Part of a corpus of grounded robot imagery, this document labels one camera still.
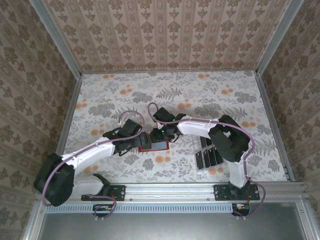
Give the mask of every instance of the purple cable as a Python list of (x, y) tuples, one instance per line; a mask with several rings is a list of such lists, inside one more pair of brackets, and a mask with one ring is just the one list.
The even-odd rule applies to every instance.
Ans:
[(46, 207), (51, 206), (51, 204), (49, 204), (49, 203), (46, 202), (46, 192), (47, 192), (48, 185), (49, 185), (51, 179), (53, 178), (53, 176), (55, 175), (55, 173), (58, 171), (58, 169), (61, 168), (61, 166), (64, 165), (66, 162), (72, 160), (74, 157), (77, 157), (77, 156), (79, 156), (80, 154), (83, 154), (83, 153), (85, 153), (86, 151), (91, 150), (91, 149), (93, 149), (93, 148), (98, 148), (98, 147), (101, 146), (101, 145), (108, 144), (108, 143), (111, 143), (111, 142), (118, 142), (118, 141), (133, 139), (133, 138), (139, 136), (142, 132), (145, 131), (145, 127), (146, 127), (145, 118), (144, 118), (144, 116), (142, 116), (142, 114), (141, 114), (140, 112), (137, 112), (137, 111), (135, 111), (135, 110), (127, 110), (127, 111), (124, 111), (124, 112), (119, 116), (118, 122), (120, 122), (123, 114), (125, 114), (125, 113), (135, 113), (135, 114), (138, 114), (138, 115), (141, 117), (141, 119), (142, 119), (142, 128), (141, 128), (141, 130), (140, 130), (137, 134), (135, 134), (135, 135), (133, 135), (133, 136), (122, 137), (122, 138), (112, 139), (112, 140), (109, 139), (109, 140), (105, 140), (105, 141), (99, 142), (98, 145), (88, 146), (88, 147), (84, 148), (82, 151), (77, 152), (75, 155), (70, 156), (70, 157), (66, 158), (65, 160), (63, 160), (62, 162), (60, 162), (60, 163), (53, 169), (53, 171), (50, 173), (48, 179), (46, 180), (46, 182), (45, 182), (45, 184), (44, 184), (44, 187), (43, 187), (43, 190), (42, 190), (42, 196), (41, 196), (41, 200), (42, 200), (43, 205), (45, 205)]
[[(116, 199), (114, 199), (113, 197), (111, 196), (96, 196), (96, 195), (92, 195), (92, 194), (86, 194), (86, 196), (90, 197), (90, 198), (94, 198), (94, 199), (109, 199), (109, 200), (112, 200), (113, 201), (113, 208), (110, 210), (110, 212), (104, 216), (103, 218), (106, 219), (108, 217), (110, 217), (110, 215), (115, 211), (116, 209), (116, 206), (117, 206), (117, 201)], [(101, 206), (97, 206), (95, 209), (94, 209), (94, 212), (93, 212), (93, 215), (96, 217), (96, 218), (100, 218), (99, 216), (97, 216), (97, 209), (100, 208)]]
[(257, 186), (259, 186), (260, 188), (262, 188), (263, 190), (263, 197), (261, 199), (261, 202), (259, 204), (259, 206), (255, 209), (255, 211), (253, 213), (250, 213), (249, 215), (243, 217), (243, 218), (248, 218), (252, 215), (254, 215), (262, 206), (262, 204), (264, 203), (265, 199), (266, 199), (266, 189), (260, 184), (260, 183), (257, 183), (253, 180), (251, 180), (249, 177), (248, 177), (248, 172), (247, 172), (247, 162), (246, 162), (246, 159), (247, 157), (254, 151), (255, 147), (256, 147), (256, 142), (255, 142), (255, 139), (250, 135), (250, 133), (248, 133), (246, 130), (244, 130), (243, 128), (241, 127), (238, 127), (238, 126), (235, 126), (235, 125), (232, 125), (232, 124), (229, 124), (229, 123), (224, 123), (224, 122), (219, 122), (219, 121), (213, 121), (213, 120), (206, 120), (206, 119), (193, 119), (192, 117), (188, 118), (188, 119), (181, 119), (181, 120), (177, 120), (177, 121), (159, 121), (157, 120), (150, 112), (150, 106), (151, 105), (155, 105), (156, 109), (158, 110), (159, 107), (158, 105), (155, 103), (155, 102), (150, 102), (147, 109), (148, 109), (148, 113), (149, 113), (149, 116), (151, 117), (151, 119), (157, 123), (160, 123), (160, 124), (176, 124), (176, 123), (183, 123), (183, 122), (189, 122), (189, 121), (195, 121), (195, 122), (200, 122), (200, 123), (212, 123), (212, 124), (218, 124), (218, 125), (223, 125), (223, 126), (228, 126), (228, 127), (231, 127), (231, 128), (234, 128), (234, 129), (237, 129), (239, 131), (241, 131), (242, 133), (246, 134), (251, 142), (252, 142), (252, 147), (251, 149), (249, 150), (249, 152), (244, 156), (243, 158), (243, 168), (244, 168), (244, 176), (245, 178), (253, 183), (253, 184), (256, 184)]

